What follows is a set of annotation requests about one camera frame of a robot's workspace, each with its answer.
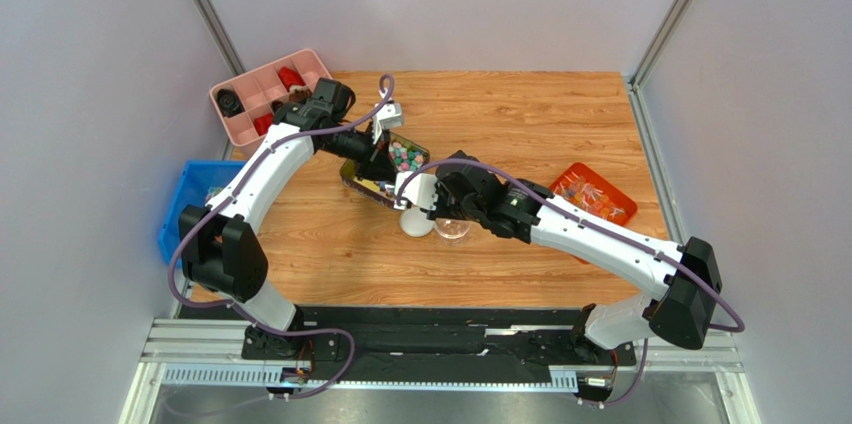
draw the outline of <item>robotic arm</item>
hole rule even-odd
[[[718,293],[722,284],[708,243],[692,238],[679,246],[632,232],[577,209],[535,183],[501,183],[497,175],[508,176],[461,151],[420,169],[437,167],[435,175],[397,174],[388,152],[388,129],[403,123],[402,111],[389,96],[382,97],[365,132],[354,130],[354,125],[344,132],[331,131],[355,100],[352,90],[336,81],[321,79],[305,104],[277,109],[275,124],[234,181],[207,208],[188,206],[181,214],[181,238],[189,238],[182,254],[184,276],[238,302],[270,328],[301,329],[298,308],[266,280],[268,261],[255,230],[290,177],[324,150],[354,160],[359,178],[395,180],[402,208],[410,203],[429,219],[475,221],[499,238],[574,254],[638,287],[640,293],[633,298],[583,309],[572,333],[590,347],[614,349],[653,335],[687,349],[702,347],[716,301],[671,260]],[[217,211],[212,217],[211,210]]]

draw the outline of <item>metal floor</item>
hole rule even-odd
[[[619,395],[633,375],[619,375]],[[256,398],[263,389],[163,386],[160,401],[182,412],[204,412]],[[646,374],[626,403],[604,410],[573,396],[529,392],[330,390],[304,401],[264,401],[206,419],[177,417],[158,405],[152,423],[728,423],[712,373]]]

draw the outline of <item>wooden tabletop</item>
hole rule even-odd
[[[378,100],[379,75],[335,73],[358,96],[350,118]],[[405,125],[394,131],[429,149],[433,160],[461,149],[544,186],[583,162],[638,203],[629,228],[666,236],[619,74],[394,76],[394,98],[405,112]],[[342,164],[318,153],[284,188],[259,232],[269,279],[297,304],[580,307],[637,292],[571,255],[497,239],[478,227],[455,246],[434,232],[408,237],[398,213],[341,184]],[[201,290],[193,298],[212,296]]]

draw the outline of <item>red object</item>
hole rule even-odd
[[[272,114],[260,116],[254,120],[254,128],[260,136],[265,136],[270,127],[272,127]]]
[[[284,87],[287,88],[287,92],[290,92],[290,88],[293,86],[305,85],[305,80],[302,79],[302,76],[289,67],[282,67],[281,70],[278,71],[278,79],[281,79],[281,84],[284,84]]]
[[[639,210],[632,199],[580,162],[563,172],[550,185],[550,190],[578,208],[619,226],[627,224]]]

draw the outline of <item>wooden table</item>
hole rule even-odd
[[[365,114],[380,73],[340,72]],[[665,227],[616,73],[398,72],[400,135],[433,159],[464,150],[549,186],[581,161],[639,204],[631,229]],[[243,158],[235,153],[234,158]],[[399,214],[343,187],[342,160],[318,153],[293,177],[261,226],[269,279],[298,304],[580,307],[636,293],[624,280],[573,256],[474,228],[447,246],[433,232],[411,238]],[[194,299],[210,300],[201,290]]]

